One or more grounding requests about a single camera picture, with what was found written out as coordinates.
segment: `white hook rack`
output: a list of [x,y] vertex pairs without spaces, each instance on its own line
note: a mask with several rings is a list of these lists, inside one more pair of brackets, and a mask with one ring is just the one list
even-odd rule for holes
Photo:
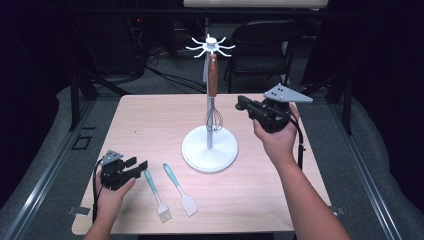
[[231,55],[224,53],[223,51],[220,50],[220,48],[223,49],[232,49],[235,46],[230,46],[230,47],[225,47],[225,46],[220,46],[219,44],[223,43],[225,41],[225,37],[221,40],[221,41],[217,41],[216,38],[211,37],[209,34],[207,35],[206,41],[203,42],[199,42],[196,39],[192,38],[193,42],[201,45],[199,47],[186,47],[189,50],[199,50],[199,49],[203,49],[203,51],[199,54],[194,56],[195,58],[201,57],[205,52],[210,52],[213,54],[213,52],[219,52],[222,54],[222,56],[224,57],[231,57]]

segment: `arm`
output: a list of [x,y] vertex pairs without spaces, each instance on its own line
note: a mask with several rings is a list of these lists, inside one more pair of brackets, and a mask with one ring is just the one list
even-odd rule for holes
[[[290,111],[299,117],[297,109]],[[253,120],[255,135],[263,142],[265,152],[280,176],[290,216],[299,239],[350,239],[343,225],[321,199],[304,173],[297,166],[293,146],[297,129],[292,123],[280,132],[265,132]]]
[[98,212],[96,221],[94,221],[90,230],[88,230],[84,239],[109,239],[110,231],[112,230],[113,223],[118,217],[119,210],[121,209],[124,196],[134,186],[135,178],[131,178],[121,188],[116,191],[102,188],[100,173],[97,173],[96,189],[99,192],[98,199]]

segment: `teal handle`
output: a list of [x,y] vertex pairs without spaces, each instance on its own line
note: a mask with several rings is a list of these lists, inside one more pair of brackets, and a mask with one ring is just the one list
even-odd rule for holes
[[177,178],[175,177],[174,173],[171,170],[171,167],[169,167],[168,164],[164,163],[163,164],[163,168],[165,169],[166,174],[168,174],[169,178],[172,180],[172,182],[174,183],[174,185],[176,187],[180,186],[180,184],[177,181]]
[[149,169],[144,170],[144,176],[147,178],[147,182],[149,182],[150,188],[152,189],[153,193],[157,193],[155,183],[153,182],[152,175],[150,175]]

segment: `forearm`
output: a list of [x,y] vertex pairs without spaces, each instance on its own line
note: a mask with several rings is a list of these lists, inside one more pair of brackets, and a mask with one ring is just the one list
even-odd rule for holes
[[349,239],[343,225],[315,191],[293,155],[275,162],[298,239]]
[[84,240],[103,240],[109,239],[112,230],[113,221],[108,219],[97,218],[91,226],[90,230],[84,237]]

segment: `white stand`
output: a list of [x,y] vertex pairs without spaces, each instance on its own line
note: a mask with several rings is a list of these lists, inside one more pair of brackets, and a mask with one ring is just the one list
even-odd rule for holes
[[182,153],[192,168],[206,173],[220,172],[229,167],[236,159],[237,140],[227,129],[214,133],[213,147],[208,149],[206,126],[193,129],[184,138]]
[[[219,44],[223,43],[225,38],[217,42],[213,37],[207,35],[206,42],[198,42],[193,38],[193,41],[201,46],[196,48],[186,47],[190,50],[199,50],[203,51],[195,56],[195,58],[206,54],[205,67],[203,74],[203,81],[207,82],[209,79],[208,76],[208,66],[209,66],[209,54],[213,52],[219,52],[223,56],[231,57],[220,50],[220,48],[231,49],[231,47],[220,46]],[[209,97],[209,88],[207,91],[207,111],[211,109],[211,99]],[[208,119],[208,125],[212,124],[213,115]],[[184,160],[192,168],[206,173],[220,172],[226,169],[231,163],[234,162],[237,156],[238,146],[236,138],[232,133],[227,129],[222,128],[220,131],[208,131],[206,126],[201,126],[193,129],[185,137],[182,144],[182,153]]]

